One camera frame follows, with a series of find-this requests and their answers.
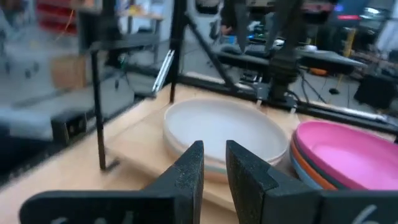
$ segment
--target orange plate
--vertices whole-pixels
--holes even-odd
[[[298,164],[302,167],[302,169],[307,172],[307,174],[316,182],[318,183],[323,189],[325,190],[337,190],[337,188],[325,180],[317,171],[312,169],[310,164],[308,164],[305,159],[300,155],[300,152],[297,150],[294,141],[291,140],[290,146],[292,149],[292,154]]]

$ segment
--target pink plate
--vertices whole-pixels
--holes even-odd
[[[302,123],[295,134],[308,158],[343,185],[351,189],[398,189],[398,145],[324,121]]]

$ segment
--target cardboard box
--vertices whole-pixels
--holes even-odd
[[[78,90],[86,86],[86,57],[66,55],[51,61],[53,85],[58,89]]]

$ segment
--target stacked plates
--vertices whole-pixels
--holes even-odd
[[[227,140],[276,165],[287,152],[289,140],[264,113],[228,100],[194,99],[171,106],[165,113],[165,148],[178,158],[197,140],[205,147],[205,178],[228,182],[225,166]]]
[[[290,142],[292,164],[315,189],[398,189],[398,145],[340,124],[302,123]]]

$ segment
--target white plate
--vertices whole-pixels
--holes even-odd
[[[260,111],[228,100],[195,99],[174,104],[165,113],[164,138],[182,154],[202,140],[207,160],[225,163],[225,143],[234,140],[275,165],[289,142],[283,130]]]

